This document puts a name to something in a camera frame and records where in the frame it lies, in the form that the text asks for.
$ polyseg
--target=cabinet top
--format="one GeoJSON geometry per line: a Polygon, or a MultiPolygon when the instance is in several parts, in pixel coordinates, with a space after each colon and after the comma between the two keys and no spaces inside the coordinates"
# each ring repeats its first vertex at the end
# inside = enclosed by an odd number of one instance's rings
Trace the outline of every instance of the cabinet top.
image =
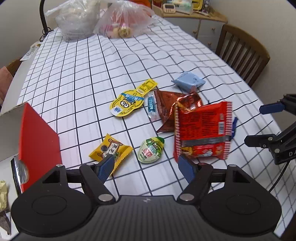
{"type": "Polygon", "coordinates": [[[163,17],[163,18],[198,18],[198,19],[206,19],[206,20],[212,20],[212,21],[219,21],[227,23],[227,17],[223,14],[219,13],[218,11],[215,11],[211,8],[211,16],[205,16],[203,14],[199,13],[193,13],[193,14],[185,14],[181,12],[175,12],[175,13],[164,13],[163,10],[155,5],[152,4],[152,10],[155,12],[156,15],[163,17]]]}

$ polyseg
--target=brown snack package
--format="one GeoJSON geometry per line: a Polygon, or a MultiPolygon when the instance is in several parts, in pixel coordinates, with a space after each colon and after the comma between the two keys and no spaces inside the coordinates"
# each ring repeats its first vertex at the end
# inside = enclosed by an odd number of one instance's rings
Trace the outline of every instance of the brown snack package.
{"type": "Polygon", "coordinates": [[[159,116],[163,122],[163,125],[157,130],[157,132],[174,131],[174,105],[176,100],[188,105],[196,104],[197,106],[202,106],[202,100],[200,96],[196,93],[182,94],[169,91],[154,91],[157,110],[159,116]]]}

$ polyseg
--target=cabinet drawer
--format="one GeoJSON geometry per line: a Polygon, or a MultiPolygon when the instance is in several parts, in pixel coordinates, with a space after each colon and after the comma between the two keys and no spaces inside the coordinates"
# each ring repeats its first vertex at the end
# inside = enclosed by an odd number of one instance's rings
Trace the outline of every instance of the cabinet drawer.
{"type": "Polygon", "coordinates": [[[200,21],[196,18],[165,18],[165,20],[171,22],[173,25],[179,26],[185,33],[188,33],[194,38],[196,35],[194,31],[197,30],[200,21]]]}
{"type": "Polygon", "coordinates": [[[200,41],[203,45],[208,47],[210,50],[215,50],[218,45],[219,36],[200,36],[198,35],[197,40],[200,41]]]}
{"type": "Polygon", "coordinates": [[[216,36],[219,38],[221,29],[225,23],[212,21],[212,20],[201,20],[199,36],[216,36]]]}

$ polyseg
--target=pink cushion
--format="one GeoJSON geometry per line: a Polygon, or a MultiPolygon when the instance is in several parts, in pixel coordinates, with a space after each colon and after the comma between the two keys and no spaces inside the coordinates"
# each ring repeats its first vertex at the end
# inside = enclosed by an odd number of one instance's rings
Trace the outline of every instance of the pink cushion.
{"type": "Polygon", "coordinates": [[[6,67],[0,69],[0,99],[4,100],[13,77],[6,67]]]}

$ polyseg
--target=red snack bag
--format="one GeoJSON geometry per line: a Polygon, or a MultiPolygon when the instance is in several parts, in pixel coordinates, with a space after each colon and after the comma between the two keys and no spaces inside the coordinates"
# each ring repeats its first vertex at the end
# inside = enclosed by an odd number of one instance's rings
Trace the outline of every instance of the red snack bag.
{"type": "Polygon", "coordinates": [[[216,156],[225,160],[229,154],[232,131],[232,102],[220,102],[200,108],[175,104],[175,151],[190,157],[216,156]]]}
{"type": "Polygon", "coordinates": [[[182,94],[155,90],[154,95],[157,103],[157,110],[163,122],[163,125],[157,130],[157,132],[174,131],[174,108],[177,100],[181,101],[181,99],[184,99],[183,104],[185,104],[184,102],[194,102],[198,106],[203,105],[200,96],[196,92],[182,94]]]}

